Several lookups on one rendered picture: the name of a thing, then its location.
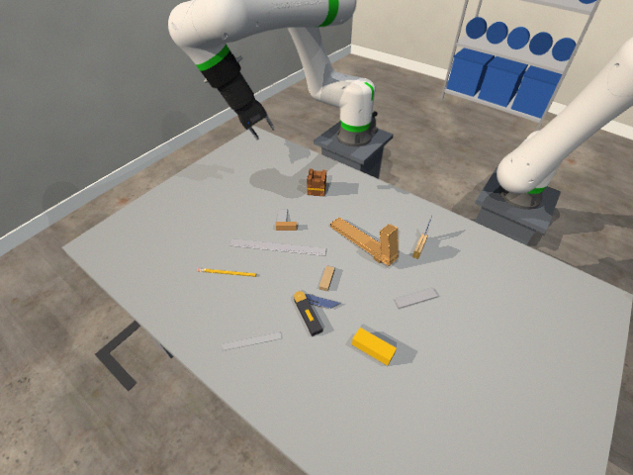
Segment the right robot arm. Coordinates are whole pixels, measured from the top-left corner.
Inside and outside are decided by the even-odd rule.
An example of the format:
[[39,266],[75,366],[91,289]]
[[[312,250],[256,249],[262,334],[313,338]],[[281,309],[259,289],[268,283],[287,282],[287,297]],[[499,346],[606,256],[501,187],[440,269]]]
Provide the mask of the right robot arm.
[[206,70],[228,54],[226,43],[288,28],[310,94],[340,109],[337,139],[349,146],[362,146],[378,132],[374,118],[378,113],[373,112],[375,85],[367,78],[334,71],[319,31],[319,27],[347,22],[356,3],[357,0],[191,0],[172,10],[168,29],[174,43],[200,70]]

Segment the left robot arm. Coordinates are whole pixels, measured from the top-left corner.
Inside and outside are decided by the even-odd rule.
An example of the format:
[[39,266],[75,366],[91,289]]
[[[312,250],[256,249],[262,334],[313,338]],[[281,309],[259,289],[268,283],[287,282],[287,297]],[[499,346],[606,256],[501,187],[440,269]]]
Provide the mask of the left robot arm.
[[520,209],[537,208],[562,161],[632,106],[633,37],[558,116],[500,162],[500,196]]

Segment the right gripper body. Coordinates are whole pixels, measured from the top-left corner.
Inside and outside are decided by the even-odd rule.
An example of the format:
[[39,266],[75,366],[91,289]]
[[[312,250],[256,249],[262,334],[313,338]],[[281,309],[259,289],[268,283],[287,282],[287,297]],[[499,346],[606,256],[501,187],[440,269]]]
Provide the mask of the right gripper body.
[[242,56],[234,57],[231,51],[216,65],[200,70],[209,82],[217,88],[229,106],[238,114],[245,129],[250,128],[267,116],[261,103],[255,100],[254,93],[240,73],[239,62]]

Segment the black sliding bevel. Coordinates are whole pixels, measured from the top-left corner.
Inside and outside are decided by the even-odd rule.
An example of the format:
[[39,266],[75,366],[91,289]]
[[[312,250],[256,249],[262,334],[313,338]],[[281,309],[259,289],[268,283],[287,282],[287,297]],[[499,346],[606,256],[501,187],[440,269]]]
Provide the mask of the black sliding bevel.
[[[308,299],[319,303],[308,301]],[[326,308],[332,308],[340,304],[338,302],[311,296],[301,291],[295,293],[294,300],[312,336],[322,333],[322,327],[310,303]]]

